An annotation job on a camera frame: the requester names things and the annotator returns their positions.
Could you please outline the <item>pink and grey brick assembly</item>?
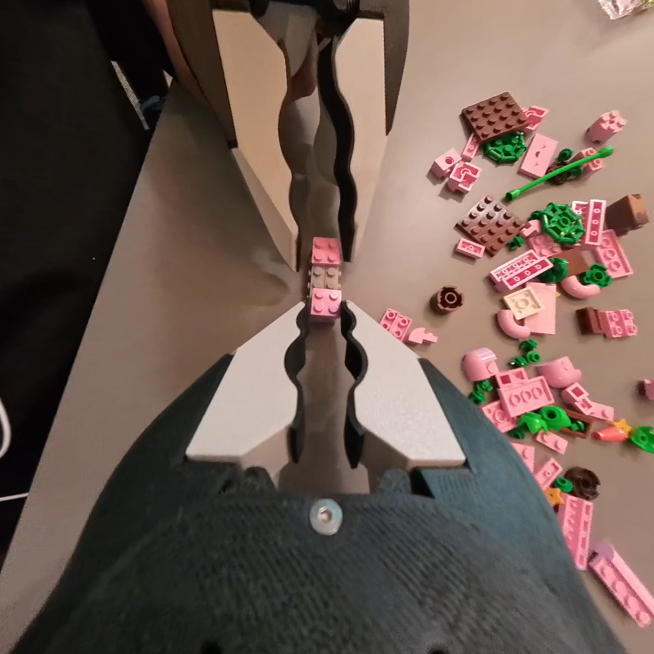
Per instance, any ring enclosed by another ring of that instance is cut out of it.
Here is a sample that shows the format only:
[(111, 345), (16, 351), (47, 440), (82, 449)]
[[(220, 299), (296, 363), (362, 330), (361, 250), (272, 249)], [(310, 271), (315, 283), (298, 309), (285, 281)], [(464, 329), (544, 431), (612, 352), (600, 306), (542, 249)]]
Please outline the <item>pink and grey brick assembly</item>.
[(311, 294), (307, 291), (307, 298), (311, 320), (334, 323), (339, 318), (342, 302), (341, 290), (313, 289)]

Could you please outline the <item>pile of pink toy bricks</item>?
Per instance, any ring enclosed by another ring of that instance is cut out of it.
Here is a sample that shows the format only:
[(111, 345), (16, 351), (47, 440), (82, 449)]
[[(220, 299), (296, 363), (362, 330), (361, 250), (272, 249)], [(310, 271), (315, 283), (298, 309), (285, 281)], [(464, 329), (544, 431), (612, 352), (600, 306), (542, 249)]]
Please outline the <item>pile of pink toy bricks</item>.
[[(488, 273), (503, 293), (505, 307), (496, 323), (505, 336), (519, 341), (519, 354), (504, 369), (489, 348), (471, 349), (462, 358), (464, 375), (474, 386), (471, 420), (457, 420), (470, 443), (497, 446), (499, 433), (511, 442), (499, 454), (481, 450), (481, 477), (469, 490), (453, 491), (450, 501), (489, 533), (494, 549), (500, 537), (507, 557), (516, 555), (532, 568), (552, 563), (555, 577), (576, 581), (577, 570), (591, 570), (615, 603), (641, 627), (653, 625), (653, 595), (611, 542), (592, 538), (594, 503), (601, 486), (592, 471), (580, 466), (563, 470), (555, 458), (535, 469), (534, 446), (540, 443), (563, 455), (565, 436), (620, 443), (653, 453), (653, 426), (630, 427), (615, 421), (615, 409), (597, 402), (584, 387), (583, 372), (568, 356), (543, 360), (534, 336), (555, 333), (557, 296), (593, 298), (617, 279), (633, 274), (622, 240), (650, 223), (652, 212), (639, 194), (607, 204), (604, 200), (549, 203), (529, 220), (516, 217), (506, 203), (544, 179), (563, 181), (590, 173), (601, 153), (564, 150), (540, 168), (524, 172), (534, 181), (503, 200), (488, 195), (459, 221), (462, 239), (456, 252), (469, 257), (497, 255), (503, 248), (525, 250)], [(477, 418), (485, 415), (490, 436), (481, 437)]]

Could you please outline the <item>grey studded toy brick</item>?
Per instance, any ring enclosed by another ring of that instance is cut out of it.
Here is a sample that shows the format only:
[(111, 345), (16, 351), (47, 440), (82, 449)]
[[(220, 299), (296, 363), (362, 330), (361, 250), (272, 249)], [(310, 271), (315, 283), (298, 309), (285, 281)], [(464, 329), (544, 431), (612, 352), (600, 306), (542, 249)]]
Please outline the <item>grey studded toy brick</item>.
[(308, 293), (313, 289), (341, 290), (340, 267), (313, 264), (309, 270)]

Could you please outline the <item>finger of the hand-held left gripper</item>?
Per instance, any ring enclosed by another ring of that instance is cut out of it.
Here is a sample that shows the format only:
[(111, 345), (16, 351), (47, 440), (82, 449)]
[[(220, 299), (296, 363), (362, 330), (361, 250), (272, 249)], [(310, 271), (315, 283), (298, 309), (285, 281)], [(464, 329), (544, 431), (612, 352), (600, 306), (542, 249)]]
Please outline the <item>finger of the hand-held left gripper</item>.
[(338, 232), (345, 261), (360, 251), (386, 150), (383, 23), (356, 19), (318, 55), (321, 118), (316, 157), (339, 192)]
[(213, 21), (235, 129), (231, 153), (275, 247), (296, 271), (299, 227), (279, 122), (313, 37), (313, 11), (266, 11), (259, 20), (250, 11), (213, 11)]

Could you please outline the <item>small brown frame piece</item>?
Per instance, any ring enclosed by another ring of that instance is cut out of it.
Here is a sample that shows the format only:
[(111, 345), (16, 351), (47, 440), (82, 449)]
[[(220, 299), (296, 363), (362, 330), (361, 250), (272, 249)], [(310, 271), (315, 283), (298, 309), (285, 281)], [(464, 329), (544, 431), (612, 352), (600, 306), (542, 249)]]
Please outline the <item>small brown frame piece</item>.
[(588, 438), (592, 433), (593, 419), (583, 413), (578, 413), (571, 409), (564, 409), (570, 425), (560, 430), (561, 434), (579, 438)]

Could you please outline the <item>brown round toy brick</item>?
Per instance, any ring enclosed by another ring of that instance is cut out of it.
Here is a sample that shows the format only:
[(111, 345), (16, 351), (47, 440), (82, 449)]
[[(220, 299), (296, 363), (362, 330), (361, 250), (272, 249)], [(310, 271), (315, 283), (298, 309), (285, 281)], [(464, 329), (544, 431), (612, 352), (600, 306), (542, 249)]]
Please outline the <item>brown round toy brick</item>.
[(430, 308), (439, 315), (448, 315), (464, 305), (464, 295), (454, 285), (444, 285), (437, 289), (430, 297)]

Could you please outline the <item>brown flat toy tile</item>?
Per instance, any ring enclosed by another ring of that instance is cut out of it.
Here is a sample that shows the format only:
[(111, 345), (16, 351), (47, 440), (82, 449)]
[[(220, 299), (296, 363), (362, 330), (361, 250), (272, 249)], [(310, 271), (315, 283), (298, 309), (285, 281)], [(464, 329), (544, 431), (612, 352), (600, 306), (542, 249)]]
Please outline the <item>brown flat toy tile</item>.
[(558, 254), (558, 258), (567, 261), (567, 277), (582, 275), (595, 264), (592, 253), (579, 248), (564, 250)]

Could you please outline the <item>long green toy stem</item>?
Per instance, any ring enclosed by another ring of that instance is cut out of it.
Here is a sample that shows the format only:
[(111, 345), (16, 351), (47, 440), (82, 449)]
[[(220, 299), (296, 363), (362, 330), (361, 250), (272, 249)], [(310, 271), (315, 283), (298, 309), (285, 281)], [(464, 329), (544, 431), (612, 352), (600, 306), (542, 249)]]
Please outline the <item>long green toy stem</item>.
[(571, 161), (570, 163), (566, 164), (565, 166), (562, 166), (560, 168), (557, 168), (553, 170), (550, 173), (545, 174), (544, 176), (541, 176), (533, 181), (531, 181), (528, 184), (525, 184), (524, 186), (520, 188), (516, 188), (514, 190), (508, 191), (504, 196), (503, 196), (503, 201), (505, 202), (511, 202), (513, 200), (518, 199), (521, 195), (524, 193), (528, 192), (529, 190), (532, 190), (536, 186), (539, 186), (540, 184), (543, 184), (557, 176), (563, 175), (565, 173), (568, 173), (570, 171), (580, 169), (587, 163), (590, 163), (594, 160), (597, 159), (604, 159), (609, 156), (611, 156), (614, 152), (614, 147), (612, 145), (605, 146), (602, 148), (600, 151), (597, 151), (593, 153), (592, 155), (589, 155), (587, 157), (584, 157), (582, 159), (578, 159), (576, 161)]

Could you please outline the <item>person's left hand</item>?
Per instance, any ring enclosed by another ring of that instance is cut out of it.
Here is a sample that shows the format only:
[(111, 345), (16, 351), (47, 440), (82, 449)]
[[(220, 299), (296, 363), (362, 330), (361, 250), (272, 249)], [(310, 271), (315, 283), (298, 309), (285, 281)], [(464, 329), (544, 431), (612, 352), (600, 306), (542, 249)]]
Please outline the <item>person's left hand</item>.
[(291, 102), (311, 96), (317, 88), (317, 50), (308, 50), (298, 71), (289, 85)]

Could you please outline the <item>cream square toy plate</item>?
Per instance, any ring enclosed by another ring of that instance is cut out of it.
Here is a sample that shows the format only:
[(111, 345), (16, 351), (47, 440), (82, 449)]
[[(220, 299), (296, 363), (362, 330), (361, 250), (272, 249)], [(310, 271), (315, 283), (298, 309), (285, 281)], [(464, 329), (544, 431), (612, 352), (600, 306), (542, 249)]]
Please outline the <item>cream square toy plate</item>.
[(528, 287), (506, 294), (502, 300), (517, 321), (523, 321), (529, 316), (539, 313), (544, 308), (544, 304), (536, 291)]

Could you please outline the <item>brown hollow box brick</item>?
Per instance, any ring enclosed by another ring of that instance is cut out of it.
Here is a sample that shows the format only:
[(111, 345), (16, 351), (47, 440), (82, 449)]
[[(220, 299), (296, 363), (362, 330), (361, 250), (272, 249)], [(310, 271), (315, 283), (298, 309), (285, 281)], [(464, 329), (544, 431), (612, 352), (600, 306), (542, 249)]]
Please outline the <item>brown hollow box brick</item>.
[(639, 193), (628, 194), (606, 208), (606, 229), (618, 237), (642, 229), (649, 222), (647, 202)]

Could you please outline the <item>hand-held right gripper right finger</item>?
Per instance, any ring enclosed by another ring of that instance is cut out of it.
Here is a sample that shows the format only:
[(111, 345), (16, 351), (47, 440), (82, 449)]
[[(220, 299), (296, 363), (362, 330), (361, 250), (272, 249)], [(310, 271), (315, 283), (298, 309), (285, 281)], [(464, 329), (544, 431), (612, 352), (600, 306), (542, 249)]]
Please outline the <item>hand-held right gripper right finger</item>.
[(422, 359), (352, 301), (341, 305), (348, 390), (344, 446), (369, 480), (388, 470), (459, 468), (466, 455), (422, 366)]

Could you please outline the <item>brown studded plate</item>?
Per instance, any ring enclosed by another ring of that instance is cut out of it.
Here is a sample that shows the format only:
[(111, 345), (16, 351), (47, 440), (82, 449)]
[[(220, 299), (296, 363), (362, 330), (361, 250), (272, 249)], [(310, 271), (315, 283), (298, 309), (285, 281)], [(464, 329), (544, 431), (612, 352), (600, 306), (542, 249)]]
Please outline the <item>brown studded plate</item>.
[(455, 226), (463, 236), (494, 257), (519, 235), (526, 223), (527, 219), (517, 216), (501, 200), (486, 195)]
[(524, 132), (527, 128), (527, 117), (509, 92), (465, 107), (461, 111), (461, 117), (480, 144), (505, 135)]

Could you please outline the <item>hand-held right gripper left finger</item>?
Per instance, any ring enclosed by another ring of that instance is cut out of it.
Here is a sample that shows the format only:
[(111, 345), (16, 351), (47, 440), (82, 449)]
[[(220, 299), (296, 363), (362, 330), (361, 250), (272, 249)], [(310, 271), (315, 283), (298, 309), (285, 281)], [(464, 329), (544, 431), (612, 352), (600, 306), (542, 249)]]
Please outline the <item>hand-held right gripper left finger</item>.
[(231, 355), (190, 443), (192, 461), (282, 470), (301, 457), (307, 304), (299, 302)]

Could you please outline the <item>clear plastic packet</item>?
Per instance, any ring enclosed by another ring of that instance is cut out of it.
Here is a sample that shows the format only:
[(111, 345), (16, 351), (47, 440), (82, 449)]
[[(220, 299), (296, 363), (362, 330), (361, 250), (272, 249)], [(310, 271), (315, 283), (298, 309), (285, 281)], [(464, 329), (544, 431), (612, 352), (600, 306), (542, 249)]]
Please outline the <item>clear plastic packet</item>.
[(653, 9), (653, 1), (597, 1), (610, 20), (620, 20), (631, 14)]

